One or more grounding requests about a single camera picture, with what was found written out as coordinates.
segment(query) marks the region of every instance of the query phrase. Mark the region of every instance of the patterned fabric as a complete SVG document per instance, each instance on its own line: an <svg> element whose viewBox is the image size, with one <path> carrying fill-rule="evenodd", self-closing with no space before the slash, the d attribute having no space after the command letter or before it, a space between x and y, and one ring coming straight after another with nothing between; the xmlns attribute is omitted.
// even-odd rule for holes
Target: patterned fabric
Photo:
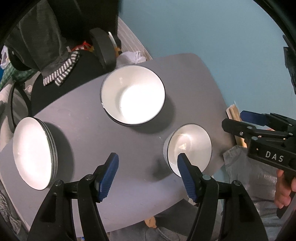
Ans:
<svg viewBox="0 0 296 241"><path fill-rule="evenodd" d="M61 84L64 82L64 79L69 75L78 59L79 52L72 52L70 58L68 58L59 69L43 79L43 85L46 86L50 82L54 81L57 86L61 86Z"/></svg>
<svg viewBox="0 0 296 241"><path fill-rule="evenodd" d="M6 198L1 192L0 192L0 213L3 216L5 222L8 225L11 224L15 234L19 234L22 222L20 220L16 220L11 216Z"/></svg>
<svg viewBox="0 0 296 241"><path fill-rule="evenodd" d="M19 71L15 69L11 63L9 63L8 66L5 68L2 79L0 81L0 91L6 85L6 83L11 77L13 82L24 83L36 73L37 73L37 70L35 69L30 69L27 71Z"/></svg>

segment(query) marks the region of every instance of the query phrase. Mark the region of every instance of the table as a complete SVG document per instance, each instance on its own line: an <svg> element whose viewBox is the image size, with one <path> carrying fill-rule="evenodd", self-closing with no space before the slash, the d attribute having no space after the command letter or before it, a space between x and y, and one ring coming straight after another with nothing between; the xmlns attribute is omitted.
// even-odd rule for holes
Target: table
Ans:
<svg viewBox="0 0 296 241"><path fill-rule="evenodd" d="M56 142L56 180L78 181L93 173L111 152L119 155L109 195L98 204L107 232L147 219L187 197L181 178L170 171L163 157L164 141L176 128L196 123L208 132L213 150L204 173L209 175L224 164L222 153L234 145L234 139L221 127L226 117L223 97L198 56L179 54L141 65L153 70L166 90L163 109L142 126L122 126L107 116L99 94L105 76L67 93L36 115L47 124ZM22 180L14 163L12 141L1 152L0 175L17 212L30 227L49 188L38 191ZM82 236L76 200L73 218L76 235Z"/></svg>

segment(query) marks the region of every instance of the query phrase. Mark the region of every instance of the hand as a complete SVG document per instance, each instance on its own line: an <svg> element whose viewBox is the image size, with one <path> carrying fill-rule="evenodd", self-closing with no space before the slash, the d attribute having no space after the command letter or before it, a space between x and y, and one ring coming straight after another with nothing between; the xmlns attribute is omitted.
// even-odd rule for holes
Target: hand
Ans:
<svg viewBox="0 0 296 241"><path fill-rule="evenodd" d="M276 193L274 196L274 203L278 208L288 206L291 202L291 191L296 192L296 178L293 179L291 186L285 181L284 171L278 169L276 171Z"/></svg>

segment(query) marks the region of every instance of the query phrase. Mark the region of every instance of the blue wall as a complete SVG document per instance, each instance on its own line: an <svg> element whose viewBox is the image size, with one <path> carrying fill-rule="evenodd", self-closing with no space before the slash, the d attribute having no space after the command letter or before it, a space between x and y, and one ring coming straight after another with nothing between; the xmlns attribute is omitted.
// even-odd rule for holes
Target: blue wall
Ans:
<svg viewBox="0 0 296 241"><path fill-rule="evenodd" d="M283 33L252 0L122 0L120 17L153 58L197 54L227 105L296 118Z"/></svg>

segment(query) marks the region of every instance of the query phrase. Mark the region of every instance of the blue rubber tip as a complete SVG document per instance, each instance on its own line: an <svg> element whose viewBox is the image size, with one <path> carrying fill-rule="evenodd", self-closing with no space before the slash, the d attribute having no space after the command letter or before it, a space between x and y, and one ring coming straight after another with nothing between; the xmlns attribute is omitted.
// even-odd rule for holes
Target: blue rubber tip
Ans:
<svg viewBox="0 0 296 241"><path fill-rule="evenodd" d="M187 195L194 202L196 202L197 195L195 193L195 183L190 175L190 172L189 172L181 154L178 155L177 164L178 164L178 169L181 174Z"/></svg>
<svg viewBox="0 0 296 241"><path fill-rule="evenodd" d="M240 114L245 122L253 123L259 126L267 126L268 120L265 115L243 110Z"/></svg>
<svg viewBox="0 0 296 241"><path fill-rule="evenodd" d="M100 202L103 201L103 199L108 196L108 193L111 188L112 182L114 180L115 174L117 172L118 166L119 166L119 157L116 154L114 155L112 161L110 162L105 172L105 175L102 181L100 182L100 191L98 196L98 199L100 200Z"/></svg>

